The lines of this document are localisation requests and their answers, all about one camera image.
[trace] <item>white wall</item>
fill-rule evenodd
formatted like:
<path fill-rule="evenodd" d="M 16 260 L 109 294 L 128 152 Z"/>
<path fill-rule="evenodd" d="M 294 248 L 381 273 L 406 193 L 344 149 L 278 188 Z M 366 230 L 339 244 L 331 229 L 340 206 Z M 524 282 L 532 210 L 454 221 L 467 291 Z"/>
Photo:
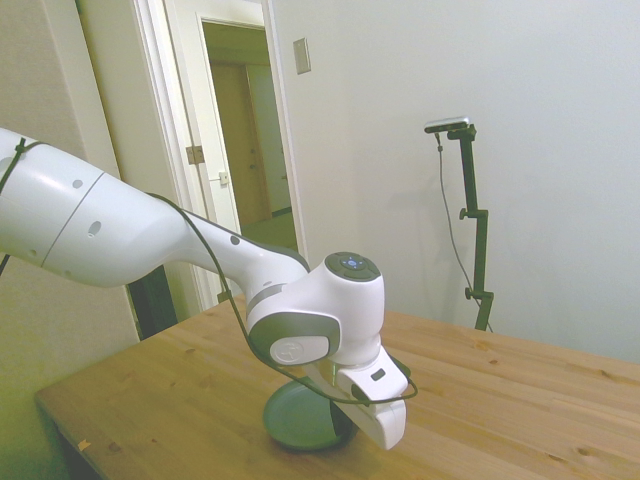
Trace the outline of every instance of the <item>white wall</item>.
<path fill-rule="evenodd" d="M 0 126 L 117 175 L 73 0 L 0 10 Z M 68 479 L 35 393 L 137 341 L 124 287 L 75 284 L 11 258 L 0 277 L 0 478 Z"/>
<path fill-rule="evenodd" d="M 80 0 L 80 19 L 122 180 L 143 192 L 176 200 L 166 139 L 153 97 L 133 0 Z M 190 267 L 165 272 L 178 320 L 200 312 Z"/>
<path fill-rule="evenodd" d="M 372 257 L 394 310 L 472 326 L 435 140 L 469 115 L 497 332 L 640 361 L 640 4 L 273 0 L 309 256 Z M 307 37 L 312 71 L 296 75 Z M 445 184 L 473 264 L 458 146 Z"/>

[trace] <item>wooden door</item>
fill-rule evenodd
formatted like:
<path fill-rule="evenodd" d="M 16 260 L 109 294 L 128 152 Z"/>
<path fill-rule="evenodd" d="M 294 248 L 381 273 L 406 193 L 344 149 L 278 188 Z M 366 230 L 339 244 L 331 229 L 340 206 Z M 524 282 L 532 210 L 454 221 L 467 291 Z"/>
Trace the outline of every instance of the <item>wooden door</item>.
<path fill-rule="evenodd" d="M 244 65 L 211 66 L 240 226 L 271 218 L 264 166 Z"/>

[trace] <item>floor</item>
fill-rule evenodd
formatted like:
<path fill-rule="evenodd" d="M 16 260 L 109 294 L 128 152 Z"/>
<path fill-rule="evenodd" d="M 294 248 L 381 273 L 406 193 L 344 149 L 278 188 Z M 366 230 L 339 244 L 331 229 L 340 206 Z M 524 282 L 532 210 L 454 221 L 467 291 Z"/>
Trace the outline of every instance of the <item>floor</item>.
<path fill-rule="evenodd" d="M 244 225 L 242 235 L 259 243 L 277 245 L 298 251 L 293 214 L 285 213 L 270 220 Z"/>

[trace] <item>gray band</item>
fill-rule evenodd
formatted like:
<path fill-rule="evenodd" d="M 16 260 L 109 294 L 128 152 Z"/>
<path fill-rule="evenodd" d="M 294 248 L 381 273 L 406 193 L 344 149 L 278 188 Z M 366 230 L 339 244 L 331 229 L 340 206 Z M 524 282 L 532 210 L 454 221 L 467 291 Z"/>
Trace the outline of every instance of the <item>gray band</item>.
<path fill-rule="evenodd" d="M 247 315 L 249 315 L 249 313 L 251 313 L 251 310 L 253 310 L 253 307 L 259 304 L 262 300 L 280 293 L 282 291 L 282 287 L 284 287 L 285 285 L 286 284 L 284 283 L 279 283 L 277 285 L 271 285 L 270 287 L 261 290 L 255 297 L 251 299 L 251 301 L 247 305 Z"/>
<path fill-rule="evenodd" d="M 326 356 L 333 355 L 340 346 L 340 324 L 335 318 L 326 315 L 274 313 L 256 323 L 249 333 L 249 340 L 260 358 L 267 363 L 273 363 L 271 345 L 281 338 L 307 336 L 327 337 L 329 352 Z"/>

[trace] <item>doorway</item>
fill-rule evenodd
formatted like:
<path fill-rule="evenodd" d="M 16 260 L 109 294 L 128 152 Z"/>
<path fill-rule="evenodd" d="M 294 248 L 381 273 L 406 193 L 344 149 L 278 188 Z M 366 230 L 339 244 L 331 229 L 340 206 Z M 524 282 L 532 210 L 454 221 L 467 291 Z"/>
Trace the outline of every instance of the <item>doorway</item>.
<path fill-rule="evenodd" d="M 264 29 L 203 22 L 241 233 L 297 250 Z"/>

